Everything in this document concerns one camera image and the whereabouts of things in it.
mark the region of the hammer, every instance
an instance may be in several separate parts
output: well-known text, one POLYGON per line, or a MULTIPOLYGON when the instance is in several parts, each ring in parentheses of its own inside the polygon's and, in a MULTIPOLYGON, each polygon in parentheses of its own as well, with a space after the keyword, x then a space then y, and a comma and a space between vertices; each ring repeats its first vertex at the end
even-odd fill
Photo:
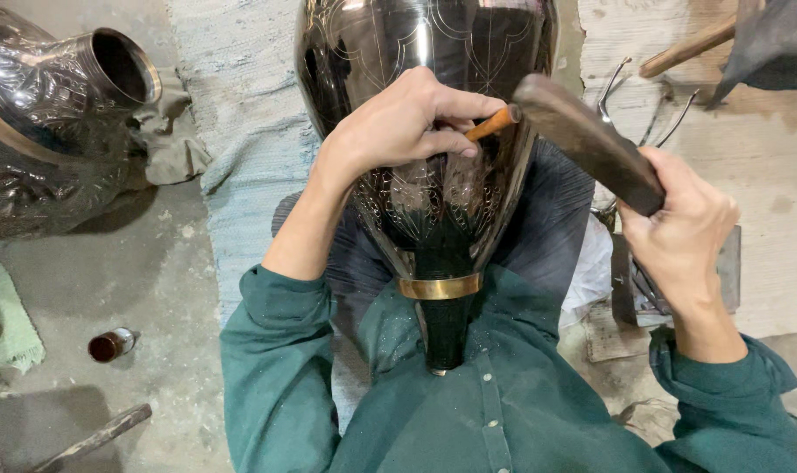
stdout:
POLYGON ((523 117, 639 214, 650 216, 664 206, 664 188, 635 143, 604 123, 571 92, 541 74, 530 74, 519 83, 513 101, 519 112, 510 104, 466 132, 467 138, 477 141, 523 117))

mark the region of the metal vase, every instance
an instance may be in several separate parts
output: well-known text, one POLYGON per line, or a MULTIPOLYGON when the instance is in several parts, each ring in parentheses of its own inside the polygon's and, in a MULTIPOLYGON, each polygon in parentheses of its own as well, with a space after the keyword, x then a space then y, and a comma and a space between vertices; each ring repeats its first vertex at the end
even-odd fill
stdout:
POLYGON ((68 231, 131 187, 124 121, 161 93, 118 31, 57 40, 0 7, 0 239, 68 231))
MULTIPOLYGON (((556 37, 547 0, 306 0, 295 60, 325 138, 418 65, 449 87, 510 100, 524 75, 550 72, 556 37)), ((433 373, 462 363, 473 296, 518 202, 535 140, 522 122, 481 139, 474 158, 442 154, 378 168, 353 188, 351 205, 399 290, 419 301, 433 373)))

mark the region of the concrete floor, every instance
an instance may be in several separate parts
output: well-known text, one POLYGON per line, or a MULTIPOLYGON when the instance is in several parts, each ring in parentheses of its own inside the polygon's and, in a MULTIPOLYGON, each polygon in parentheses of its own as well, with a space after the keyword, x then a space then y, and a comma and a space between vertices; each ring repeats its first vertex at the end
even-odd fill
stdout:
MULTIPOLYGON (((52 10, 62 14, 45 14, 36 0, 2 4, 58 37, 111 26, 138 41, 157 66, 176 61, 157 0, 54 2, 52 10)), ((560 53, 566 58, 563 75, 576 89, 581 33, 575 3, 563 4, 560 17, 568 38, 560 53)), ((3 372, 10 391, 18 393, 0 399, 0 445, 10 466, 33 465, 122 410, 149 402, 154 412, 149 421, 68 471, 231 471, 206 217, 199 186, 192 182, 159 188, 70 235, 0 245, 0 259, 48 353, 25 376, 3 372), (117 327, 140 332, 138 346, 110 364, 89 360, 88 340, 117 327)), ((797 335, 766 342, 797 372, 797 335)), ((590 364, 584 343, 582 327, 568 328, 560 352, 603 396, 610 412, 649 397, 666 398, 645 357, 590 364)), ((787 395, 786 403, 797 413, 797 392, 787 395)))

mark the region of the gray cloth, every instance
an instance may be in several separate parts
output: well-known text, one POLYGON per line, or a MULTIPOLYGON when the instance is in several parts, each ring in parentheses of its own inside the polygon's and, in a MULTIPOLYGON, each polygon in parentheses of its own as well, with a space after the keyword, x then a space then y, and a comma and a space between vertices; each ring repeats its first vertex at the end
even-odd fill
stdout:
POLYGON ((711 106, 740 82, 797 90, 797 0, 741 0, 737 31, 711 106))
MULTIPOLYGON (((561 308, 582 248, 593 191, 593 179, 556 146, 537 142, 524 191, 491 263, 518 274, 561 308)), ((274 237, 299 195, 279 204, 272 221, 274 237)), ((335 233, 325 277, 337 300, 333 322, 354 340, 367 308, 393 274, 351 208, 335 233)))

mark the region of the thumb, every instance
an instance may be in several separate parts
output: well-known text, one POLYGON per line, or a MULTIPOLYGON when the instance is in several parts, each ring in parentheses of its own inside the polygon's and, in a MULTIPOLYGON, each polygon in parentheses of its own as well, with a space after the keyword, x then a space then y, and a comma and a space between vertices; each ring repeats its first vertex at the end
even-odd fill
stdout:
POLYGON ((640 241, 652 227, 652 221, 635 212, 623 200, 617 199, 617 210, 621 214, 623 236, 633 245, 640 241))
POLYGON ((477 145, 459 131, 426 131, 417 146, 419 154, 434 156, 441 152, 452 152, 466 157, 477 156, 477 145))

